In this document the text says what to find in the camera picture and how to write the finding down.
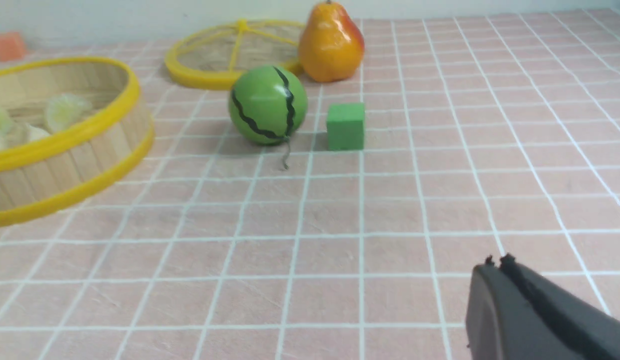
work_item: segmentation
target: black stripe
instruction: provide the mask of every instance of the black stripe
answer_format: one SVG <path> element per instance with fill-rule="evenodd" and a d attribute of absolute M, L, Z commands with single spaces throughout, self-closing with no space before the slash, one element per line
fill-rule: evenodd
<path fill-rule="evenodd" d="M 263 135 L 264 137 L 267 137 L 268 139 L 273 139 L 273 140 L 282 139 L 282 137 L 278 136 L 273 131 L 259 129 L 259 126 L 257 126 L 257 122 L 254 121 L 253 118 L 245 115 L 245 112 L 243 112 L 243 106 L 239 102 L 238 98 L 236 98 L 236 91 L 234 91 L 234 89 L 232 89 L 232 102 L 234 103 L 234 106 L 236 107 L 236 109 L 239 110 L 239 117 L 241 117 L 241 120 L 245 121 L 245 123 L 247 123 L 247 125 L 250 126 L 250 129 L 252 129 L 253 132 L 259 135 Z"/>
<path fill-rule="evenodd" d="M 274 66 L 273 68 L 283 81 L 283 87 L 285 89 L 285 104 L 287 105 L 287 118 L 285 119 L 287 129 L 285 129 L 285 136 L 289 137 L 292 134 L 292 128 L 294 127 L 294 116 L 296 115 L 296 110 L 292 105 L 294 102 L 294 94 L 290 91 L 290 82 L 287 80 L 287 77 L 285 77 L 285 75 L 277 67 Z"/>

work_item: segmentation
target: grid pattern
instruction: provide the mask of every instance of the grid pattern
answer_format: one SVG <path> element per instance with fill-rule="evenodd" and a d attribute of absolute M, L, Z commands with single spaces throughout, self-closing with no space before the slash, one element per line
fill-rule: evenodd
<path fill-rule="evenodd" d="M 172 41 L 32 55 L 128 62 L 158 137 L 111 189 L 0 229 L 0 359 L 467 360 L 470 271 L 506 251 L 620 319 L 620 14 L 360 26 L 358 75 L 306 81 L 288 171 L 226 93 L 168 80 Z M 328 152 L 349 101 L 366 150 Z"/>

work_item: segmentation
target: toy watermelon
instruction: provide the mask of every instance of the toy watermelon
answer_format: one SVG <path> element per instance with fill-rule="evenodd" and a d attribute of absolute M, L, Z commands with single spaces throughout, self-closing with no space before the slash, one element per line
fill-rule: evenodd
<path fill-rule="evenodd" d="M 236 80 L 228 107 L 232 123 L 248 140 L 289 147 L 290 136 L 305 120 L 308 98 L 295 75 L 279 66 L 261 66 Z"/>

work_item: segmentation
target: green foam block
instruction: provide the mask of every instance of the green foam block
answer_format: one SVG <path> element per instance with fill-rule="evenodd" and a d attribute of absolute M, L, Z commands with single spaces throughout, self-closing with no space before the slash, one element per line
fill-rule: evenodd
<path fill-rule="evenodd" d="M 363 150 L 365 146 L 365 104 L 333 104 L 328 109 L 328 150 Z"/>

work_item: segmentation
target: basket lid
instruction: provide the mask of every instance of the basket lid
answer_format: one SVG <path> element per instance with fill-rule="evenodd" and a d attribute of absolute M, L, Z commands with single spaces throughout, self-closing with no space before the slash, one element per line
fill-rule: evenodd
<path fill-rule="evenodd" d="M 176 43 L 165 65 L 178 84 L 209 90 L 229 90 L 247 70 L 278 64 L 299 75 L 297 59 L 302 23 L 239 20 L 211 27 Z"/>

